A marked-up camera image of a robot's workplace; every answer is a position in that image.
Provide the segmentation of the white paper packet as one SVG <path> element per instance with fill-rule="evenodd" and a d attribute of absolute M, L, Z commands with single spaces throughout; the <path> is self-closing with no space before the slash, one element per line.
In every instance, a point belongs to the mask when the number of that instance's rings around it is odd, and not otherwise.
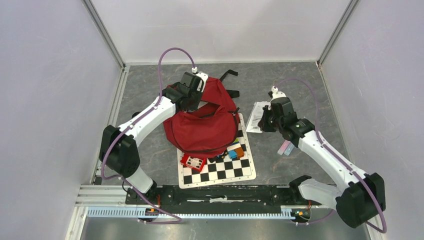
<path fill-rule="evenodd" d="M 263 131 L 259 127 L 259 122 L 262 119 L 264 113 L 264 107 L 269 106 L 270 102 L 268 101 L 259 101 L 255 102 L 250 113 L 250 116 L 246 125 L 247 133 L 257 133 L 260 134 Z"/>

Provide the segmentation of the red backpack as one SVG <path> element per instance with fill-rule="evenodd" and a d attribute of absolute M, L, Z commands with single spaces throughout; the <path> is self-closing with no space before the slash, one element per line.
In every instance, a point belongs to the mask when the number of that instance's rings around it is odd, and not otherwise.
<path fill-rule="evenodd" d="M 213 158 L 236 139 L 238 110 L 222 80 L 209 76 L 198 109 L 179 111 L 161 125 L 168 141 L 183 153 Z"/>

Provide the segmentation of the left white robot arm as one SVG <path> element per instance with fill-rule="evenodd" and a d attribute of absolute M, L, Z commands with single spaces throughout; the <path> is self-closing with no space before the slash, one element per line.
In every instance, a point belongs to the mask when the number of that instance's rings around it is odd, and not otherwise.
<path fill-rule="evenodd" d="M 157 198 L 156 183 L 140 166 L 139 146 L 160 124 L 180 111 L 196 111 L 209 75 L 204 72 L 185 72 L 180 81 L 162 90 L 153 103 L 129 121 L 108 125 L 102 134 L 99 160 L 101 167 L 109 167 L 117 177 L 124 178 L 138 190 L 145 204 Z"/>

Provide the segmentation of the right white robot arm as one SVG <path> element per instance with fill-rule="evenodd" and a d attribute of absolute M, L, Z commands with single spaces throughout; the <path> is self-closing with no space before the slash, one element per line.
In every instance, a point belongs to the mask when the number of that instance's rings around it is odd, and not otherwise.
<path fill-rule="evenodd" d="M 385 182 L 378 174 L 368 174 L 332 147 L 308 119 L 298 118 L 288 97 L 272 99 L 262 107 L 258 127 L 263 132 L 279 132 L 296 148 L 311 157 L 334 181 L 325 184 L 304 175 L 290 182 L 289 199 L 325 205 L 351 228 L 368 224 L 386 209 Z"/>

